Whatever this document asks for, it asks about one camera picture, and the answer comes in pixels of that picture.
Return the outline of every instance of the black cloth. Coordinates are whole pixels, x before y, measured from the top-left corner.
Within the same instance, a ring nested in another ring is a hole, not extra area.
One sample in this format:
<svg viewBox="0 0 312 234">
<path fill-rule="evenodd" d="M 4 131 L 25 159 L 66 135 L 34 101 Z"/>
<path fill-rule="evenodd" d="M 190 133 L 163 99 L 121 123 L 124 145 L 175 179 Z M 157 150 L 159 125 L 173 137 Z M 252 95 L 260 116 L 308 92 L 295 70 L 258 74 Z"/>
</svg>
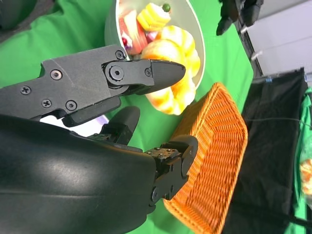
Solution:
<svg viewBox="0 0 312 234">
<path fill-rule="evenodd" d="M 239 172 L 223 234 L 283 234 L 292 215 L 294 156 L 307 89 L 303 69 L 253 84 L 243 110 L 248 145 Z M 272 212 L 274 215 L 263 215 Z"/>
</svg>

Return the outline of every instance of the screw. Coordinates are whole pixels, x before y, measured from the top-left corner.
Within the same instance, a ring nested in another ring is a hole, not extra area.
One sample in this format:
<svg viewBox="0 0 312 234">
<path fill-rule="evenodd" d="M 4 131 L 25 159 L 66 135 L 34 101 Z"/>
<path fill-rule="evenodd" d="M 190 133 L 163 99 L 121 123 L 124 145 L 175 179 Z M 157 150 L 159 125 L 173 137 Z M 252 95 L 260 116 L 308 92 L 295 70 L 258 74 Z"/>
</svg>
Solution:
<svg viewBox="0 0 312 234">
<path fill-rule="evenodd" d="M 66 108 L 69 111 L 74 111 L 75 109 L 77 109 L 77 104 L 75 103 L 75 101 L 70 100 L 66 103 Z"/>
<path fill-rule="evenodd" d="M 117 59 L 124 59 L 125 58 L 125 55 L 121 50 L 117 50 L 115 55 L 116 55 Z"/>
<path fill-rule="evenodd" d="M 123 79 L 124 76 L 123 69 L 119 66 L 113 66 L 109 70 L 109 75 L 113 80 L 120 81 Z"/>
<path fill-rule="evenodd" d="M 159 197 L 159 188 L 155 187 L 152 192 L 152 201 L 153 202 L 157 201 L 158 197 Z"/>
<path fill-rule="evenodd" d="M 195 157 L 196 155 L 192 155 L 192 151 L 190 150 L 190 156 L 191 157 Z"/>
<path fill-rule="evenodd" d="M 60 72 L 59 70 L 53 70 L 50 73 L 50 77 L 55 80 L 62 79 L 62 72 Z"/>
<path fill-rule="evenodd" d="M 152 72 L 149 68 L 145 69 L 145 75 L 147 75 L 148 77 L 150 77 L 152 75 Z"/>
<path fill-rule="evenodd" d="M 28 95 L 31 93 L 31 89 L 28 86 L 23 86 L 20 89 L 21 94 Z"/>
<path fill-rule="evenodd" d="M 244 34 L 244 33 L 247 32 L 247 30 L 248 30 L 248 27 L 247 27 L 246 25 L 244 25 L 244 26 L 242 27 L 242 29 L 240 30 L 240 33 L 241 33 L 241 34 Z"/>
<path fill-rule="evenodd" d="M 52 106 L 52 102 L 49 99 L 44 99 L 44 100 L 42 100 L 41 105 L 44 108 L 49 108 Z"/>
</svg>

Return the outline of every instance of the yellow food item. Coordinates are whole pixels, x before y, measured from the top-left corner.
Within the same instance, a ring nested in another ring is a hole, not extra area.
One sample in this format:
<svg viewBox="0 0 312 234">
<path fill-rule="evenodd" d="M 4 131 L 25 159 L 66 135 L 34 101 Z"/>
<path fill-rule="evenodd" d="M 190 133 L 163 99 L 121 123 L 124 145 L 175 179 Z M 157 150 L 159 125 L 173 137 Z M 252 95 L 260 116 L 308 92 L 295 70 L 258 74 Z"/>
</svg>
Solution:
<svg viewBox="0 0 312 234">
<path fill-rule="evenodd" d="M 141 55 L 142 59 L 162 59 L 180 63 L 187 68 L 184 51 L 176 43 L 159 39 L 148 44 Z M 153 107 L 166 114 L 180 115 L 195 98 L 196 88 L 192 81 L 192 70 L 186 70 L 185 76 L 177 84 L 147 94 L 146 97 Z"/>
<path fill-rule="evenodd" d="M 149 3 L 136 19 L 145 31 L 160 31 L 171 18 L 160 6 Z"/>
<path fill-rule="evenodd" d="M 197 75 L 200 69 L 200 58 L 195 49 L 193 36 L 186 30 L 174 25 L 164 27 L 156 36 L 155 40 L 166 39 L 180 46 L 184 52 L 187 69 L 191 70 L 191 77 Z"/>
<path fill-rule="evenodd" d="M 302 190 L 306 195 L 312 195 L 312 159 L 300 164 Z"/>
</svg>

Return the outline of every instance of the table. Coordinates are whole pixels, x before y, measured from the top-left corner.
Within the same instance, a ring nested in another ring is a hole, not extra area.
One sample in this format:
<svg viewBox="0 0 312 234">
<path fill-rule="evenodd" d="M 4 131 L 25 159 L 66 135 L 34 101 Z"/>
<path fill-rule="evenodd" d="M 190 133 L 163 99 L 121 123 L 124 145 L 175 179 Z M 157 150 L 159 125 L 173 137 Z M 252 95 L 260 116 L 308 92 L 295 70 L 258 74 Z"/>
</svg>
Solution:
<svg viewBox="0 0 312 234">
<path fill-rule="evenodd" d="M 57 0 L 50 14 L 31 24 L 31 30 L 19 33 L 0 44 L 0 87 L 39 76 L 40 62 L 104 46 L 105 16 L 111 0 Z M 223 36 L 215 35 L 220 19 L 218 0 L 190 1 L 200 21 L 206 45 L 206 69 L 196 100 L 217 82 L 222 82 L 242 111 L 253 71 L 243 45 L 232 26 Z M 181 116 L 168 116 L 152 108 L 146 97 L 122 98 L 122 107 L 138 106 L 141 117 L 130 142 L 148 150 L 170 139 Z M 156 210 L 133 234 L 192 233 L 158 202 Z"/>
</svg>

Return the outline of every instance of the toy fruit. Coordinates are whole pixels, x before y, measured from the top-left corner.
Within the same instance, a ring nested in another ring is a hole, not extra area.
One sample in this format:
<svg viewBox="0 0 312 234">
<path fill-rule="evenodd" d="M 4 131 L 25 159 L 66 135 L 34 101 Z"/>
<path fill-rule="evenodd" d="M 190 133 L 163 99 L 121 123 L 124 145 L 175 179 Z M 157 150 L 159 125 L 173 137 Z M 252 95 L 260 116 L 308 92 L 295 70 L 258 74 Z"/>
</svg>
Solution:
<svg viewBox="0 0 312 234">
<path fill-rule="evenodd" d="M 149 43 L 142 51 L 141 59 L 161 59 L 185 65 L 182 48 L 169 40 L 155 40 Z"/>
<path fill-rule="evenodd" d="M 155 40 L 144 48 L 141 59 L 168 60 L 186 67 L 184 78 L 177 84 L 146 95 L 155 109 L 166 114 L 180 115 L 194 100 L 196 92 L 192 71 L 188 69 L 189 61 L 186 60 L 182 47 L 170 40 Z"/>
<path fill-rule="evenodd" d="M 137 21 L 137 11 L 130 10 L 119 15 L 119 29 L 129 55 L 140 54 L 147 46 L 145 32 Z"/>
<path fill-rule="evenodd" d="M 200 58 L 195 49 L 193 36 L 186 30 L 177 26 L 166 26 L 156 36 L 157 39 L 170 40 L 179 45 L 185 55 L 186 67 L 192 71 L 191 77 L 196 76 L 200 69 Z"/>
<path fill-rule="evenodd" d="M 139 13 L 137 21 L 145 31 L 160 31 L 170 21 L 170 14 L 166 12 L 166 10 L 170 10 L 170 6 L 164 4 L 163 8 L 154 3 L 149 3 Z"/>
<path fill-rule="evenodd" d="M 300 164 L 302 190 L 305 195 L 312 195 L 312 159 L 307 159 Z"/>
</svg>

